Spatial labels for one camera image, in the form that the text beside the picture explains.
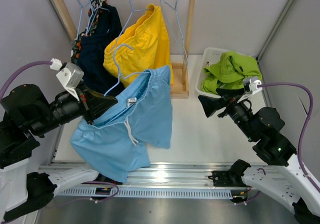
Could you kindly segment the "lime green shorts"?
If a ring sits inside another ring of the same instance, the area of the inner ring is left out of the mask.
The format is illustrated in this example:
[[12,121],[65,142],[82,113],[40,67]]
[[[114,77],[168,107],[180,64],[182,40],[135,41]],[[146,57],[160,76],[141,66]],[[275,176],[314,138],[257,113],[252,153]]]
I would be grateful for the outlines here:
[[222,53],[218,62],[206,64],[203,70],[205,78],[201,83],[201,90],[215,95],[217,88],[231,90],[243,88],[245,78],[258,77],[262,80],[255,58],[235,51]]

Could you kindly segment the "light blue shorts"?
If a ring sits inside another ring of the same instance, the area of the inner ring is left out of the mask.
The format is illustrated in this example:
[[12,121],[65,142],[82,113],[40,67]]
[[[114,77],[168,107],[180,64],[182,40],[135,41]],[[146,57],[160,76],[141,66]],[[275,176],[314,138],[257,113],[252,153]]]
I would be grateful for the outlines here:
[[70,144],[92,169],[125,183],[129,172],[150,165],[147,144],[170,148],[170,72],[169,66],[145,70],[93,124],[78,123]]

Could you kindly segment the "yellow shorts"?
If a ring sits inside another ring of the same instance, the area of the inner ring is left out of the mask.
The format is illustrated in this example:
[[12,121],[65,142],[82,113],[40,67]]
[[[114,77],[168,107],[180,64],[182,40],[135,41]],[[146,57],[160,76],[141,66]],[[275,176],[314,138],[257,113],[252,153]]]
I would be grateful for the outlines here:
[[[174,73],[170,61],[170,40],[166,29],[162,10],[160,6],[150,4],[143,16],[137,22],[128,27],[120,36],[118,45],[128,44],[133,47],[120,47],[115,55],[115,59],[120,65],[121,72],[127,76],[133,72],[142,72],[145,69],[157,69],[168,65],[170,68],[170,84],[174,83]],[[111,50],[116,43],[114,39],[104,50],[104,68],[113,76],[117,77],[118,70],[113,61],[113,53],[116,47]],[[127,87],[138,75],[133,75],[128,79],[121,78],[120,81]]]

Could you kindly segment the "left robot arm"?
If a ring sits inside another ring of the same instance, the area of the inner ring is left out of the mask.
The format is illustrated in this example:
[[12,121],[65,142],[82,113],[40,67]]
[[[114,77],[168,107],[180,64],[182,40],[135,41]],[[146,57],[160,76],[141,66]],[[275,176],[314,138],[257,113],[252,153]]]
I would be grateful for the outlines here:
[[5,114],[0,123],[0,213],[4,222],[13,221],[46,206],[57,194],[81,183],[105,183],[108,171],[87,165],[58,174],[27,171],[39,138],[70,121],[83,117],[92,124],[117,103],[112,96],[98,97],[84,85],[75,95],[62,92],[48,102],[37,85],[14,88],[1,100]]

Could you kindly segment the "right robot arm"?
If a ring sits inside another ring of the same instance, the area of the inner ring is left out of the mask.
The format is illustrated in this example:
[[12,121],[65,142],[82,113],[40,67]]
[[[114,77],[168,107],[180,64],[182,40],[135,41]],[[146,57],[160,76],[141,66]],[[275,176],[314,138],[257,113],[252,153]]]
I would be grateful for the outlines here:
[[275,108],[263,107],[252,112],[245,103],[249,97],[260,92],[219,89],[219,98],[199,95],[198,99],[206,117],[216,111],[219,118],[229,116],[237,127],[254,142],[253,151],[268,166],[272,166],[290,183],[287,187],[260,172],[244,160],[238,159],[227,171],[212,171],[209,179],[217,187],[253,187],[286,207],[298,223],[319,223],[319,192],[308,182],[298,160],[298,151],[280,133],[284,121]]

